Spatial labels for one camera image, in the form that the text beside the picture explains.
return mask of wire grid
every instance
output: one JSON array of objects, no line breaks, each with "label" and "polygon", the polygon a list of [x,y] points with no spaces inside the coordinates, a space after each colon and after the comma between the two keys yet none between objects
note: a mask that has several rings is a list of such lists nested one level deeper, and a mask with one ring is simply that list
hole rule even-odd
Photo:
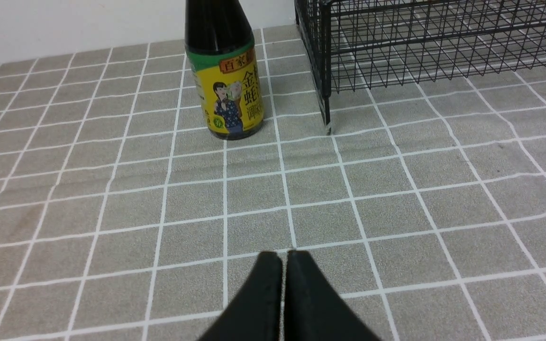
[{"label": "wire grid", "polygon": [[361,0],[331,10],[335,91],[546,66],[546,2]]}]

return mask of bottle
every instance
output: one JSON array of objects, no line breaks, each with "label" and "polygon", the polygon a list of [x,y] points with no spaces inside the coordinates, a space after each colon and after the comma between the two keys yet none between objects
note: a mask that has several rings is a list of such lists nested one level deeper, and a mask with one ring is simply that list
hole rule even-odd
[{"label": "bottle", "polygon": [[208,129],[225,140],[256,133],[264,106],[254,34],[238,0],[186,0],[184,43]]}]

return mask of gray tiled floor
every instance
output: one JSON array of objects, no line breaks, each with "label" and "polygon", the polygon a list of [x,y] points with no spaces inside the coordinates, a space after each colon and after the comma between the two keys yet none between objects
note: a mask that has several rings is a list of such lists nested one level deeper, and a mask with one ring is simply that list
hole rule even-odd
[{"label": "gray tiled floor", "polygon": [[192,340],[290,248],[383,339],[546,339],[546,69],[342,92],[330,137],[295,28],[255,34],[240,142],[181,41],[0,65],[0,339]]}]

